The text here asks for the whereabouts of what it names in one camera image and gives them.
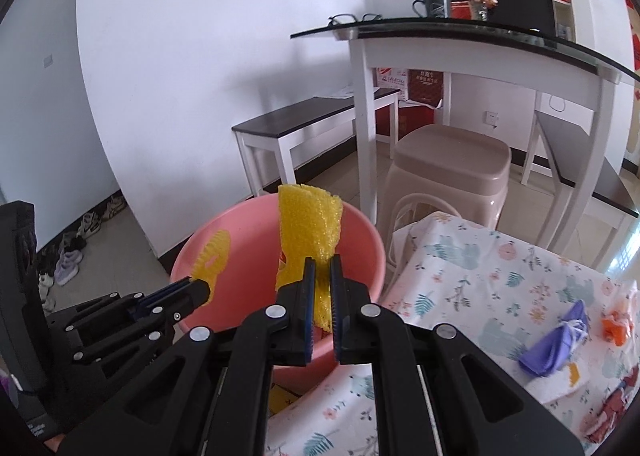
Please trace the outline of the grey mug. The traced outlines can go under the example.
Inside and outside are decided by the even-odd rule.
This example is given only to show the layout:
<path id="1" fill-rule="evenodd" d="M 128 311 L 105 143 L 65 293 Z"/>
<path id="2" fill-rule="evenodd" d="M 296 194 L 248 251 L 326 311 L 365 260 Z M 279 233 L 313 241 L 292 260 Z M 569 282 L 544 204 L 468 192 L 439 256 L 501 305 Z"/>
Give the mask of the grey mug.
<path id="1" fill-rule="evenodd" d="M 419 18 L 450 19 L 451 0 L 415 0 L 412 10 Z"/>

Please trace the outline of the red snack wrapper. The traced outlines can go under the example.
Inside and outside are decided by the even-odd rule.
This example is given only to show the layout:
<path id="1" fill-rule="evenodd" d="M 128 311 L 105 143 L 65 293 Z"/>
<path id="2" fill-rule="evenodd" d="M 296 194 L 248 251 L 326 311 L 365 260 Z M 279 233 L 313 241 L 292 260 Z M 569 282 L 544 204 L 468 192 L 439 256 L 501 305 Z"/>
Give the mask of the red snack wrapper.
<path id="1" fill-rule="evenodd" d="M 628 394 L 631 384 L 624 379 L 605 400 L 596 420 L 587 429 L 585 438 L 593 444 L 602 443 L 608 434 L 615 429 L 627 410 Z"/>

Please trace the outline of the shoes on floor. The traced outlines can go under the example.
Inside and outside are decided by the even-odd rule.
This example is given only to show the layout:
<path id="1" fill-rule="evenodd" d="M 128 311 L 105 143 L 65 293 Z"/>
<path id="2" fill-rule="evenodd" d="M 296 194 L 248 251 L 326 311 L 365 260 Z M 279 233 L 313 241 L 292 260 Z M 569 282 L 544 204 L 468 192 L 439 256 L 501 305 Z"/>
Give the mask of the shoes on floor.
<path id="1" fill-rule="evenodd" d="M 55 309 L 52 291 L 63 287 L 79 274 L 88 238 L 98 233 L 104 222 L 117 216 L 127 207 L 126 198 L 117 191 L 94 206 L 51 239 L 37 254 L 38 291 L 44 313 Z"/>

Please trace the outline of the yellow foam net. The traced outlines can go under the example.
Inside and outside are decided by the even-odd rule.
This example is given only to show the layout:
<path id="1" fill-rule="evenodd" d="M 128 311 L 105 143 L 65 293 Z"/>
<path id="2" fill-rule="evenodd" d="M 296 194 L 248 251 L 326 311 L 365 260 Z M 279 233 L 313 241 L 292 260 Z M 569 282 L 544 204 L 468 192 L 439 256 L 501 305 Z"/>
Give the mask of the yellow foam net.
<path id="1" fill-rule="evenodd" d="M 206 305 L 213 300 L 218 277 L 228 265 L 231 250 L 231 235 L 227 230 L 218 230 L 207 242 L 196 258 L 191 281 L 207 284 L 209 295 Z"/>
<path id="2" fill-rule="evenodd" d="M 276 291 L 300 281 L 306 259 L 314 260 L 314 325 L 330 333 L 330 262 L 341 237 L 343 202 L 320 187 L 283 184 L 278 207 L 281 254 Z"/>

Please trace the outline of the red gift box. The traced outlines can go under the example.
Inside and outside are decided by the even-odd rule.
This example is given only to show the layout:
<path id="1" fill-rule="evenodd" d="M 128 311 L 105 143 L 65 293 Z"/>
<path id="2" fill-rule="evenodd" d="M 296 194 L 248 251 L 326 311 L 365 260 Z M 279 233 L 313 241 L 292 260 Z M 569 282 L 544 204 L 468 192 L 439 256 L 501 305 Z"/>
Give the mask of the red gift box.
<path id="1" fill-rule="evenodd" d="M 469 1 L 453 1 L 450 5 L 450 18 L 473 20 L 472 8 Z"/>

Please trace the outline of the floral tablecloth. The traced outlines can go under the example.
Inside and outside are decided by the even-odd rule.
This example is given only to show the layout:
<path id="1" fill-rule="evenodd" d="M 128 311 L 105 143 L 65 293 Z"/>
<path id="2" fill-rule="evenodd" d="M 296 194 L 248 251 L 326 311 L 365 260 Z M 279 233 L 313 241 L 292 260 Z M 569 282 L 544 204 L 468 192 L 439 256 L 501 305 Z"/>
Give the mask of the floral tablecloth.
<path id="1" fill-rule="evenodd" d="M 519 384 L 527 384 L 518 359 L 578 300 L 584 300 L 589 336 L 570 357 L 582 361 L 589 380 L 546 404 L 589 455 L 622 430 L 639 391 L 639 341 L 619 348 L 604 339 L 601 319 L 631 282 L 616 282 L 577 262 L 470 221 L 435 213 L 396 232 L 400 275 L 382 305 L 423 328 L 456 326 Z M 599 444 L 585 433 L 605 400 L 626 379 L 632 388 L 625 415 Z M 372 372 L 367 365 L 338 366 L 268 422 L 269 455 L 374 455 L 378 432 Z"/>

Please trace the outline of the red cartons under table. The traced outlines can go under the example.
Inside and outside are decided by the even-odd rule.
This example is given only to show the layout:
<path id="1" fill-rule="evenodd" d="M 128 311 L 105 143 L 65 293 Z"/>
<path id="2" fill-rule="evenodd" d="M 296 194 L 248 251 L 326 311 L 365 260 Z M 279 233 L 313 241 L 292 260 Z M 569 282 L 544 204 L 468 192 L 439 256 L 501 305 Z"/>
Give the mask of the red cartons under table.
<path id="1" fill-rule="evenodd" d="M 436 71 L 377 68 L 376 88 L 398 92 L 398 138 L 435 123 L 436 110 L 444 98 L 444 74 Z"/>

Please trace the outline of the white table glass top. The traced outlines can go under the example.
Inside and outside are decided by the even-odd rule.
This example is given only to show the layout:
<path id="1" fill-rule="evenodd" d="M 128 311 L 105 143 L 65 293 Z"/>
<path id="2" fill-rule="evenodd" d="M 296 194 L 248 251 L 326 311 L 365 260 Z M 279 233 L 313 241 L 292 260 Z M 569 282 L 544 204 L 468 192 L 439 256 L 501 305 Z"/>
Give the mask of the white table glass top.
<path id="1" fill-rule="evenodd" d="M 638 75 L 590 48 L 535 31 L 487 22 L 391 18 L 313 28 L 349 46 L 356 109 L 360 208 L 378 220 L 375 181 L 373 68 L 462 74 L 533 89 L 593 112 L 588 147 L 573 194 L 552 233 L 549 250 L 563 254 L 596 188 L 608 145 L 617 88 Z"/>

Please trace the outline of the left black white bench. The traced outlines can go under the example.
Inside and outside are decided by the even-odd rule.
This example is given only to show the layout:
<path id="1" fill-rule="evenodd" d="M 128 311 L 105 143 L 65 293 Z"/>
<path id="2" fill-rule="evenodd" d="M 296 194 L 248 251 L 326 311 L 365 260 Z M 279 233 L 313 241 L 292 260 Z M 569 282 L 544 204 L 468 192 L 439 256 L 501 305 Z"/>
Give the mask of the left black white bench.
<path id="1" fill-rule="evenodd" d="M 260 196 L 265 193 L 255 150 L 271 152 L 276 157 L 281 182 L 295 184 L 292 151 L 334 128 L 353 123 L 355 119 L 353 98 L 314 97 L 233 126 L 232 131 L 252 194 Z"/>

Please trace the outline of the eyeglasses on table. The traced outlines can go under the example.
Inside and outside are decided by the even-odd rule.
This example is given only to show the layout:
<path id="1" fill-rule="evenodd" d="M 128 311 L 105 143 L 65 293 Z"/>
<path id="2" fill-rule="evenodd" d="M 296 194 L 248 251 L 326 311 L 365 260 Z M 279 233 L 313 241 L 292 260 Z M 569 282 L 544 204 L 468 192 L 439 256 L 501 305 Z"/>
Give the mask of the eyeglasses on table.
<path id="1" fill-rule="evenodd" d="M 339 13 L 335 16 L 330 16 L 328 21 L 328 27 L 340 26 L 347 24 L 373 22 L 382 20 L 383 17 L 378 13 L 365 13 L 361 18 L 357 18 L 352 13 Z"/>

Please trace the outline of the white orange plastic bag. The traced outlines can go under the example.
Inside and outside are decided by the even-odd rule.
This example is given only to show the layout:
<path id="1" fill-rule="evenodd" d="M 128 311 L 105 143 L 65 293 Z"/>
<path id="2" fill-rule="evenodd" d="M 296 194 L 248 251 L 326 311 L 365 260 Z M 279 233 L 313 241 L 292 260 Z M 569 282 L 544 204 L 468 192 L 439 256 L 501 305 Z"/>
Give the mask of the white orange plastic bag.
<path id="1" fill-rule="evenodd" d="M 639 306 L 639 291 L 636 282 L 631 282 L 620 292 L 601 319 L 602 334 L 606 341 L 621 348 L 634 335 Z"/>

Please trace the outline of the beige plastic stool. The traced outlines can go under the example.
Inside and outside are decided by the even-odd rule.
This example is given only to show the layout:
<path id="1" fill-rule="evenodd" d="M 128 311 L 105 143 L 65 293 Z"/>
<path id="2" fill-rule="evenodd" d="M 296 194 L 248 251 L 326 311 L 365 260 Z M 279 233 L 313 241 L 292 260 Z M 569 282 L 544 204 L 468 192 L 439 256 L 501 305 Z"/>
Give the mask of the beige plastic stool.
<path id="1" fill-rule="evenodd" d="M 381 191 L 378 233 L 393 245 L 404 213 L 441 210 L 488 229 L 496 227 L 508 195 L 511 150 L 480 133 L 428 125 L 396 144 Z"/>

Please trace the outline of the purple face mask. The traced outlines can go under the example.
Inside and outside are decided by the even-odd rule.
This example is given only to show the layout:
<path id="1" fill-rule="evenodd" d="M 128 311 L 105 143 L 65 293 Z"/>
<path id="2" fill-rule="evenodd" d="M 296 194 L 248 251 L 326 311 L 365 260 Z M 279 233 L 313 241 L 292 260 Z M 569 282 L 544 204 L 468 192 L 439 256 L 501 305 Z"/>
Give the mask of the purple face mask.
<path id="1" fill-rule="evenodd" d="M 587 340 L 589 320 L 584 300 L 566 312 L 553 331 L 545 335 L 518 359 L 529 376 L 548 377 L 559 370 Z"/>

